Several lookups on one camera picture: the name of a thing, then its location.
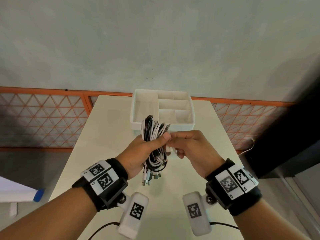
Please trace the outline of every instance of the person's left hand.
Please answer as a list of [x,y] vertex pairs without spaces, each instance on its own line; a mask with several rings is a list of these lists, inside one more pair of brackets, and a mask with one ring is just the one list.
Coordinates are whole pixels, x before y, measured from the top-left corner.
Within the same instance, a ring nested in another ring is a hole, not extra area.
[[150,153],[170,141],[171,135],[166,132],[161,137],[152,141],[144,141],[142,136],[137,136],[116,159],[128,173],[128,180],[136,176],[143,168],[143,163]]

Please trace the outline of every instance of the person's right hand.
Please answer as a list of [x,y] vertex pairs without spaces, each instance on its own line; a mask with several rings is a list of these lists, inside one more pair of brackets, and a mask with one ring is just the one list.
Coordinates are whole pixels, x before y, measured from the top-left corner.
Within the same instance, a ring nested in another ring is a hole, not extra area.
[[177,149],[179,158],[186,156],[203,178],[226,162],[199,130],[173,132],[167,145]]

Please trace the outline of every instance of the metal screw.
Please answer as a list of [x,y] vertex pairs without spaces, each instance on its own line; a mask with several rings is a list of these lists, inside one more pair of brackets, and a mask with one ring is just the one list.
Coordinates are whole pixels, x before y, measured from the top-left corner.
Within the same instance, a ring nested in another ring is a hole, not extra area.
[[123,194],[122,197],[119,200],[119,204],[123,204],[126,201],[126,196]]
[[209,205],[213,205],[214,204],[214,200],[211,197],[209,197],[208,195],[207,195],[205,200]]

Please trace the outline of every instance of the blue object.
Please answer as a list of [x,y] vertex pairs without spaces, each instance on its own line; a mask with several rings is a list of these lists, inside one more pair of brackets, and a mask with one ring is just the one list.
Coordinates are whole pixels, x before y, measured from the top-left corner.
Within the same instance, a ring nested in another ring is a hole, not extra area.
[[45,189],[41,188],[39,189],[36,193],[35,196],[33,198],[34,202],[39,202],[43,196],[43,194],[45,193]]

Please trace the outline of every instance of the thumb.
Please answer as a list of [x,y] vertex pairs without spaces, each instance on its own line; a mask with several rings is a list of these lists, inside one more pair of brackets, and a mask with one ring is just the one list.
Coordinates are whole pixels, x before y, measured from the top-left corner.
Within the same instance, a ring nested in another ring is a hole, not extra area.
[[172,148],[177,148],[177,149],[187,149],[187,141],[188,139],[184,138],[172,138],[167,145],[172,147]]
[[154,151],[162,146],[164,146],[169,140],[171,139],[171,135],[168,132],[165,132],[162,136],[159,138],[148,141],[147,144],[151,151]]

